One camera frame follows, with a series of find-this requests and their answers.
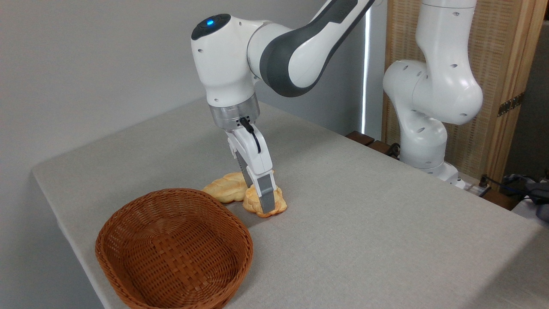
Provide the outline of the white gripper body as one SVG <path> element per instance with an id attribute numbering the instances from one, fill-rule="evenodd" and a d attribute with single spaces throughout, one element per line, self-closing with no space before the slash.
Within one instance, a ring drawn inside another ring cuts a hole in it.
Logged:
<path id="1" fill-rule="evenodd" d="M 268 147 L 262 133 L 254 124 L 251 124 L 253 132 L 249 133 L 244 127 L 236 130 L 226 130 L 229 146 L 233 157 L 243 157 L 247 162 L 247 170 L 253 178 L 264 176 L 269 171 L 273 171 L 272 160 Z"/>

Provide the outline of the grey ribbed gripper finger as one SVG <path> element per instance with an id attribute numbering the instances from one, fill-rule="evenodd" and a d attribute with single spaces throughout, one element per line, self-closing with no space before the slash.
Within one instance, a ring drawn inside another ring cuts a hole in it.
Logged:
<path id="1" fill-rule="evenodd" d="M 275 191 L 277 187 L 274 182 L 273 171 L 269 171 L 264 176 L 257 178 L 255 186 L 259 196 L 262 213 L 266 215 L 275 210 Z"/>
<path id="2" fill-rule="evenodd" d="M 244 177 L 244 180 L 246 182 L 247 188 L 249 188 L 253 184 L 253 178 L 251 178 L 251 176 L 250 176 L 250 174 L 247 170 L 248 164 L 247 164 L 247 162 L 245 162 L 243 157 L 237 157 L 237 161 L 238 161 L 238 164 L 241 168 L 241 172 L 243 174 L 243 177 Z"/>

